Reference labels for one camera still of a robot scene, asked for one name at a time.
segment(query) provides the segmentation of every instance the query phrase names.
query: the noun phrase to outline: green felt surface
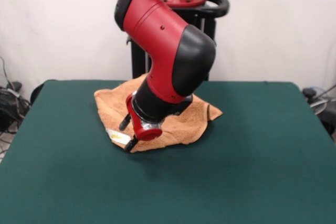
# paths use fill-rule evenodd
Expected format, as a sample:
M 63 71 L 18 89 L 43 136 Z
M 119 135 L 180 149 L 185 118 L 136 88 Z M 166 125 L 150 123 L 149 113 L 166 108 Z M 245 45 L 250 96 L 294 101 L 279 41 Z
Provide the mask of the green felt surface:
M 0 222 L 335 223 L 336 148 L 296 86 L 206 82 L 225 114 L 189 146 L 111 144 L 93 93 L 48 82 L 0 164 Z

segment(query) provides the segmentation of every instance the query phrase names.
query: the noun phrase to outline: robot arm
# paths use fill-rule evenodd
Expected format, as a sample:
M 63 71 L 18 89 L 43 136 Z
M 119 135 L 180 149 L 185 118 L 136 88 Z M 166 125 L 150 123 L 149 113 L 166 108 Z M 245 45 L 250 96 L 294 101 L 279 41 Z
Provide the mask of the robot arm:
M 161 124 L 172 114 L 181 114 L 192 102 L 192 93 L 208 75 L 215 60 L 215 43 L 189 25 L 162 0 L 118 0 L 115 20 L 122 31 L 144 49 L 152 68 L 138 91 L 126 104 L 134 140 L 150 141 L 162 134 Z

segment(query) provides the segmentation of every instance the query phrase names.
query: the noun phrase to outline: white wall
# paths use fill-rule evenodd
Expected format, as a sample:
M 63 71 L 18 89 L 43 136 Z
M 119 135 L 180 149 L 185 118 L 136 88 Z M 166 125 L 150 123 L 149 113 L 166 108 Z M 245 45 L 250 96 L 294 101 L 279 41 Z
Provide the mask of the white wall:
M 47 79 L 130 79 L 116 1 L 0 0 L 0 54 L 9 77 L 24 84 L 26 96 Z M 336 82 L 336 0 L 230 2 L 218 21 L 212 80 Z

